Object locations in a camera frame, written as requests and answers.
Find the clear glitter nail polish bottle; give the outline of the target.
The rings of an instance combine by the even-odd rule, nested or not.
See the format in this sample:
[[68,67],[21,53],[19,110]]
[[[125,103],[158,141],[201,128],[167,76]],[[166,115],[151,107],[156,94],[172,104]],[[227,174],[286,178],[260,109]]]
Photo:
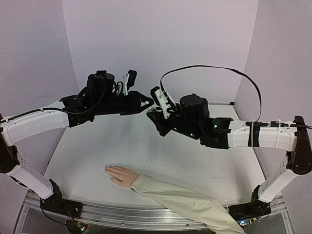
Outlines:
[[151,108],[148,110],[148,113],[151,113],[151,112],[157,112],[157,108]]

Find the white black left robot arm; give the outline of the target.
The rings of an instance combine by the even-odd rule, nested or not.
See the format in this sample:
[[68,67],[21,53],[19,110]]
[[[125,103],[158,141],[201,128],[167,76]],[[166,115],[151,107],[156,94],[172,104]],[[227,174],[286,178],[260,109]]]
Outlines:
[[24,139],[49,131],[73,128],[94,121],[96,116],[139,114],[154,104],[152,98],[132,91],[137,77],[129,70],[121,81],[105,70],[87,78],[77,95],[61,98],[45,107],[0,119],[0,172],[40,197],[40,208],[79,218],[82,203],[65,199],[56,182],[28,167],[16,147]]

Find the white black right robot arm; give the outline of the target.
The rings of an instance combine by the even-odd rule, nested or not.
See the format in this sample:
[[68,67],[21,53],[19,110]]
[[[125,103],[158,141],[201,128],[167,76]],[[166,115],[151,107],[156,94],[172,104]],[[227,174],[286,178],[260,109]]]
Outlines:
[[182,97],[177,104],[160,88],[151,91],[151,96],[157,107],[149,110],[147,117],[162,137],[175,131],[214,149],[257,147],[286,151],[277,171],[257,185],[249,203],[229,207],[229,213],[236,221],[270,214],[270,202],[275,196],[296,177],[312,171],[308,127],[301,116],[287,122],[211,118],[207,100],[195,94]]

